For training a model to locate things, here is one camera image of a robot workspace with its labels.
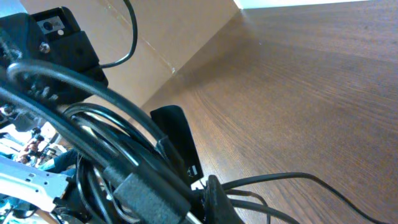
screw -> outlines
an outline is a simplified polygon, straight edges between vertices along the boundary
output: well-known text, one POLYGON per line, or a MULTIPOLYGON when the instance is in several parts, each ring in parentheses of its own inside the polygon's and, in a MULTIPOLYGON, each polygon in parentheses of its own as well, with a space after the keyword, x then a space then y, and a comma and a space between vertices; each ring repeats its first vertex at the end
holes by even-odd
POLYGON ((39 46, 39 51, 42 53, 49 53, 50 52, 50 46, 48 43, 42 42, 39 46))

black connector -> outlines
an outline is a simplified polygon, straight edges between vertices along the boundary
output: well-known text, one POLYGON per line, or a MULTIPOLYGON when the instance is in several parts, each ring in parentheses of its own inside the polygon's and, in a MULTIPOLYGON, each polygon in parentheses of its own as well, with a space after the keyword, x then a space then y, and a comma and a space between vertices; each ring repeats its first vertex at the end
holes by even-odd
POLYGON ((103 177, 109 181, 113 187, 119 187, 124 180, 131 173, 131 169, 127 169, 129 167, 124 166, 124 162, 118 162, 118 159, 113 161, 109 166, 105 167, 102 175, 103 177))
POLYGON ((145 223, 180 223, 189 212, 189 202, 150 167, 129 174, 114 191, 121 204, 145 223))

wooden desk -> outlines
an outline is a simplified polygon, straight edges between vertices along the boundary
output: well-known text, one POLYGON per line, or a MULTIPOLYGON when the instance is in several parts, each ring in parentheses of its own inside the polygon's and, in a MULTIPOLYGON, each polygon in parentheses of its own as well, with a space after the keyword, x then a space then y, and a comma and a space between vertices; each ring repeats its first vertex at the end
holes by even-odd
MULTIPOLYGON (((144 109, 180 105, 203 170, 221 182, 309 172, 396 223, 397 8, 370 1, 241 11, 144 109)), ((366 223, 309 180, 243 188, 300 223, 366 223)), ((265 215, 239 212, 264 223, 265 215)))

white wall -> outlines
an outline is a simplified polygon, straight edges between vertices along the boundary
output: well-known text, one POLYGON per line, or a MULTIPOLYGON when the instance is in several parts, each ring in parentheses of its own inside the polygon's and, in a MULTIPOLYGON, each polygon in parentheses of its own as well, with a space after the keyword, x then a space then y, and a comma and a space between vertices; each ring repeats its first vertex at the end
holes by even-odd
POLYGON ((309 4, 326 4, 336 2, 352 2, 367 0, 234 0, 240 9, 256 9, 262 7, 302 6, 309 4))

metal bracket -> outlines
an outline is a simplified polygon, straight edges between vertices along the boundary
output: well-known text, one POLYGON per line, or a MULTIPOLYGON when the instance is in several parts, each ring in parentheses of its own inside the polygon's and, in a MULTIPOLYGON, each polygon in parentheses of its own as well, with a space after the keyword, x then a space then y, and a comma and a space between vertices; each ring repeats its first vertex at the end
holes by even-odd
POLYGON ((0 194, 19 198, 51 212, 54 199, 68 187, 67 175, 41 171, 0 156, 0 194))

